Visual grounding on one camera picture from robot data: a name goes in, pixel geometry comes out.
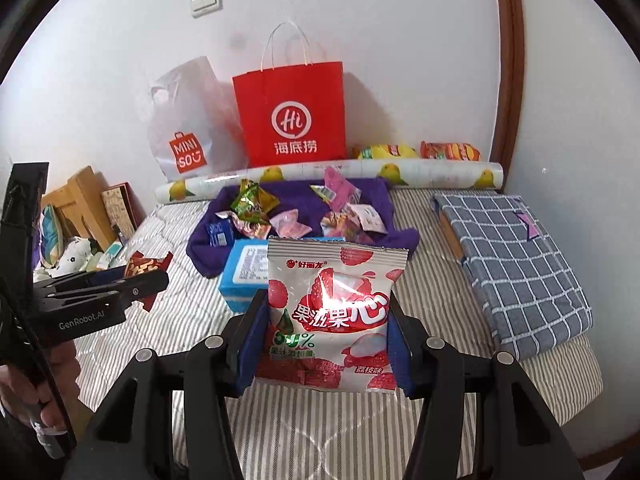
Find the left hand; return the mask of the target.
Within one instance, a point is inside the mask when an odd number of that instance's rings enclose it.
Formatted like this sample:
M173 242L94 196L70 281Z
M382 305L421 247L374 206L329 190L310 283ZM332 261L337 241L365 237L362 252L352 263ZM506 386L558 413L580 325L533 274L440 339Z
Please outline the left hand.
M66 341L51 348L48 362L63 405L75 403L79 398L77 379L80 375L75 343ZM13 364L1 367L1 403L8 413L25 425L30 424L27 408L35 406L40 408L40 420L44 426L55 430L67 429L48 383L40 382L35 386Z

